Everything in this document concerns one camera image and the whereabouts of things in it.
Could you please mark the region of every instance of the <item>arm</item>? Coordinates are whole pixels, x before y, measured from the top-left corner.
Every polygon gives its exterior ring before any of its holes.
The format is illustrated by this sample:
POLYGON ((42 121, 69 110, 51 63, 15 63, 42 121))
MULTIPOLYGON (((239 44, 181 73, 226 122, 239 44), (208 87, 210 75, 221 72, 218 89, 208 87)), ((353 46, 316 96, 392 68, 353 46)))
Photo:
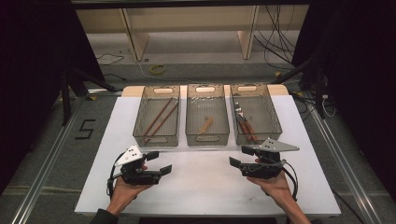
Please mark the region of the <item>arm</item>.
POLYGON ((151 186, 152 185, 133 186, 125 183, 122 177, 118 177, 113 197, 110 200, 107 210, 99 209, 90 224, 116 224, 119 221, 119 214, 125 207, 130 204, 140 192, 149 189, 151 186))
POLYGON ((247 180, 259 185, 262 191, 269 194, 293 223, 311 223, 291 196, 288 181, 283 171, 277 177, 268 180, 253 177, 248 177, 247 180))

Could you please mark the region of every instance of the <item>white tabletop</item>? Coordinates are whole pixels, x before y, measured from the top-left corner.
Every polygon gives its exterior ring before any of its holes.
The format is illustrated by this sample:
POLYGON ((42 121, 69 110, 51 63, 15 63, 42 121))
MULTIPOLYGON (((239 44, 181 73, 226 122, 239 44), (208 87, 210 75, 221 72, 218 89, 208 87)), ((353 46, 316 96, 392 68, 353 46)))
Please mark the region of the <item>white tabletop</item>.
MULTIPOLYGON (((341 214, 318 163, 318 158, 290 96, 272 96, 283 133, 278 141, 300 148, 282 152, 298 176, 298 204, 308 216, 341 214)), ((142 192, 123 214, 137 217, 275 217, 284 212, 260 187, 251 184, 232 167, 229 157, 254 162, 235 144, 230 102, 227 98, 230 136, 226 147, 188 147, 185 135, 186 97, 182 95, 178 147, 161 149, 160 157, 146 162, 149 170, 172 164, 172 173, 160 184, 142 192)), ((106 181, 115 159, 131 144, 139 97, 120 97, 113 109, 91 172, 78 200, 76 212, 93 215, 106 208, 106 181)))

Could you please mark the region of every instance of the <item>human hand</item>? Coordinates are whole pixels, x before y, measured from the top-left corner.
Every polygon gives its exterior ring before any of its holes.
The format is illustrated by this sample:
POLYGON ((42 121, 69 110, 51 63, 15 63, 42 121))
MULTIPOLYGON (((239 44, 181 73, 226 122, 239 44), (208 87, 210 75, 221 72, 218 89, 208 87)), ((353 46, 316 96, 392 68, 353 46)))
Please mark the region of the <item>human hand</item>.
POLYGON ((293 223, 308 224, 311 223, 306 215, 301 210, 297 202, 294 201, 285 172, 281 171, 277 177, 271 179, 260 179, 248 177, 247 180, 257 184, 262 188, 262 191, 267 193, 274 199, 276 204, 285 211, 286 215, 293 223))
POLYGON ((110 205, 107 211, 115 216, 118 216, 125 207, 132 202, 137 195, 145 189, 151 188, 152 185, 137 185, 133 186, 125 183, 121 176, 117 177, 116 187, 114 188, 113 196, 111 197, 110 205))
POLYGON ((282 206, 284 202, 293 200, 288 181, 283 171, 277 177, 271 179, 248 177, 247 180, 259 185, 262 191, 270 195, 278 206, 282 206))

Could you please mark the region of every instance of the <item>wire mesh basket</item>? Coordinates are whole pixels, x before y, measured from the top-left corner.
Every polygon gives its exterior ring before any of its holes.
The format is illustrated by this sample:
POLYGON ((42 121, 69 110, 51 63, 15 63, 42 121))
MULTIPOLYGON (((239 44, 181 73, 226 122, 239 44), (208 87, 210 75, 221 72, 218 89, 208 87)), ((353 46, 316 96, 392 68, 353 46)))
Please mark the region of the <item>wire mesh basket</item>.
POLYGON ((260 145, 278 139, 282 128, 265 83, 231 85, 231 108, 237 145, 260 145))
POLYGON ((180 108, 179 86, 147 86, 143 89, 134 125, 140 147, 176 147, 180 108))
POLYGON ((189 146, 226 146, 230 135, 224 88, 191 84, 187 89, 186 136, 189 146))

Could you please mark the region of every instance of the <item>tripod leg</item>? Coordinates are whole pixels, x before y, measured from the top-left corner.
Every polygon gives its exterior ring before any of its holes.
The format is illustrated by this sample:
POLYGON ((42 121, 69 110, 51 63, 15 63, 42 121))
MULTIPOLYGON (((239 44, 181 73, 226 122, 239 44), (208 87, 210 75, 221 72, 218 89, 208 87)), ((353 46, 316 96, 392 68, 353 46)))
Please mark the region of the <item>tripod leg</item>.
POLYGON ((280 84, 285 82, 286 80, 288 80, 289 78, 295 77, 298 74, 300 74, 301 72, 303 72, 309 65, 311 65, 311 60, 307 60, 304 63, 300 64, 299 66, 297 66, 296 68, 294 68, 293 70, 289 71, 285 76, 271 82, 272 84, 280 84))
POLYGON ((101 81, 101 80, 97 79, 96 77, 92 77, 88 73, 86 73, 80 69, 73 68, 72 72, 79 77, 84 77, 84 78, 88 79, 90 82, 93 82, 94 84, 96 84, 100 87, 103 87, 108 91, 122 91, 122 89, 118 89, 113 86, 110 86, 107 83, 105 83, 104 81, 101 81))
POLYGON ((70 108, 69 89, 67 89, 67 86, 66 72, 63 72, 61 75, 62 104, 64 106, 64 122, 62 123, 62 126, 67 123, 72 114, 72 110, 70 108))
POLYGON ((316 110, 320 117, 324 119, 324 109, 322 106, 322 95, 323 95, 323 71, 320 65, 318 65, 318 75, 317 75, 317 89, 316 89, 316 95, 315 95, 315 105, 316 105, 316 110))

